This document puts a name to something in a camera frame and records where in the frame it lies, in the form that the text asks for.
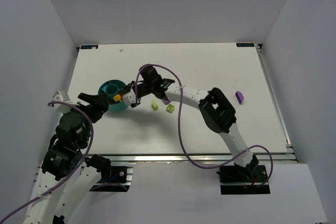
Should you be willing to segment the lime green hollow lego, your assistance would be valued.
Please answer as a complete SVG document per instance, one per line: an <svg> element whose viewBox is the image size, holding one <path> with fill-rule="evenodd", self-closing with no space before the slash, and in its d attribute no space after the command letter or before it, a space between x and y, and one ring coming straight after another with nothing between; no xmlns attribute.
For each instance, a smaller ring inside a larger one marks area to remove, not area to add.
<svg viewBox="0 0 336 224"><path fill-rule="evenodd" d="M172 104L168 104L167 107L166 107L166 111L168 113L172 113L173 111L175 110L175 106L172 105Z"/></svg>

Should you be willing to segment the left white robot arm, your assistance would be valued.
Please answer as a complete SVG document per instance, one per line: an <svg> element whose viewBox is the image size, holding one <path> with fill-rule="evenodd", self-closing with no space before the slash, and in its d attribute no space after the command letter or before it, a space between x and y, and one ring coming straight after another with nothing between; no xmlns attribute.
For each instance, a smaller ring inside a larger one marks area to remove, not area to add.
<svg viewBox="0 0 336 224"><path fill-rule="evenodd" d="M40 168L38 195L24 223L65 223L90 189L112 174L107 158L82 152L92 146L93 124L107 112L108 96L81 93L78 98L86 104L74 104L61 92L50 103L62 116Z"/></svg>

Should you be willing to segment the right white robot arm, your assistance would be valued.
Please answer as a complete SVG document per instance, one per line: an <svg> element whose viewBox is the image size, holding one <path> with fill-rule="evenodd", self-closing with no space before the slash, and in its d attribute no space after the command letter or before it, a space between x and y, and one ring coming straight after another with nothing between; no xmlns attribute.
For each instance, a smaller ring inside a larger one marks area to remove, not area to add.
<svg viewBox="0 0 336 224"><path fill-rule="evenodd" d="M212 88L210 91L188 88L179 77L162 78L156 70L157 67L157 64L145 64L139 69L137 78L142 80L135 79L127 84L122 96L124 102L135 108L140 105L142 97L153 94L158 99L179 102L180 105L199 110L206 126L217 133L228 147L238 176L242 180L249 180L259 161L241 136L236 110L223 92L219 88Z"/></svg>

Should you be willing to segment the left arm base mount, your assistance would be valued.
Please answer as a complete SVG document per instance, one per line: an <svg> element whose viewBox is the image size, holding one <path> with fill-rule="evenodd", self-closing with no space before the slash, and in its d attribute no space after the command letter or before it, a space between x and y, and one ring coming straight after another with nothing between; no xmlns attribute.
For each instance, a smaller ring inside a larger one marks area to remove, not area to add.
<svg viewBox="0 0 336 224"><path fill-rule="evenodd" d="M87 167L93 167L101 175L100 180L90 189L91 192L123 192L126 193L130 185L128 182L128 167L112 165L110 159L94 154L85 158Z"/></svg>

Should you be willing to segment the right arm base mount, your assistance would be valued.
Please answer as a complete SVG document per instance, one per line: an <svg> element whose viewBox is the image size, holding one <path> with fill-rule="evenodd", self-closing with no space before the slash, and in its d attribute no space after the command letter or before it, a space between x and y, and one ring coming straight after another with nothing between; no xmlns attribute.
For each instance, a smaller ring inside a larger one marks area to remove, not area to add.
<svg viewBox="0 0 336 224"><path fill-rule="evenodd" d="M270 194L265 165L259 165L256 155L246 167L236 164L223 166L217 171L222 195Z"/></svg>

